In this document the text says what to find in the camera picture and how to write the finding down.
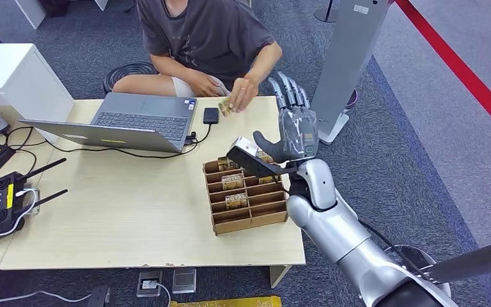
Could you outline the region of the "person's right hand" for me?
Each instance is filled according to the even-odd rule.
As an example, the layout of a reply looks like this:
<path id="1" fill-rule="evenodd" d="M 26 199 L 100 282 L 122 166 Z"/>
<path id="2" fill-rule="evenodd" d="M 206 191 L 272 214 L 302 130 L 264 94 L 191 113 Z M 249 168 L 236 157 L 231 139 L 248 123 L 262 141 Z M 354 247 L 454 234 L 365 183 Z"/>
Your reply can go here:
<path id="1" fill-rule="evenodd" d="M 230 94 L 222 81 L 203 72 L 193 70 L 185 79 L 197 97 L 225 97 Z"/>

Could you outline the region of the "person's left hand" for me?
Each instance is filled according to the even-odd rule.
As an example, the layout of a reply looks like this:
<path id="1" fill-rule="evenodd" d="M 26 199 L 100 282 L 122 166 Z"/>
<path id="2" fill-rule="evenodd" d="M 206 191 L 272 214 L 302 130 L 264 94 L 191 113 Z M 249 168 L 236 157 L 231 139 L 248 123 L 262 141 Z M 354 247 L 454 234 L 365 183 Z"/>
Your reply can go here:
<path id="1" fill-rule="evenodd" d="M 229 108 L 234 113 L 243 111 L 258 95 L 259 79 L 246 75 L 237 78 L 230 93 Z"/>

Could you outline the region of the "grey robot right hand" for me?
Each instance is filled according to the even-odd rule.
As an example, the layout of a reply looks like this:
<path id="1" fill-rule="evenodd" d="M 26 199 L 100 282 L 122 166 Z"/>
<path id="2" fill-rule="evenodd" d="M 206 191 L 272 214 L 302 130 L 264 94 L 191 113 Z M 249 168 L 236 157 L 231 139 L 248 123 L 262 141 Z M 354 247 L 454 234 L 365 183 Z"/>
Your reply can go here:
<path id="1" fill-rule="evenodd" d="M 268 141 L 260 131 L 253 132 L 256 145 L 276 163 L 312 159 L 318 150 L 316 113 L 310 109 L 305 90 L 281 71 L 280 85 L 273 77 L 269 83 L 276 95 L 280 140 Z"/>

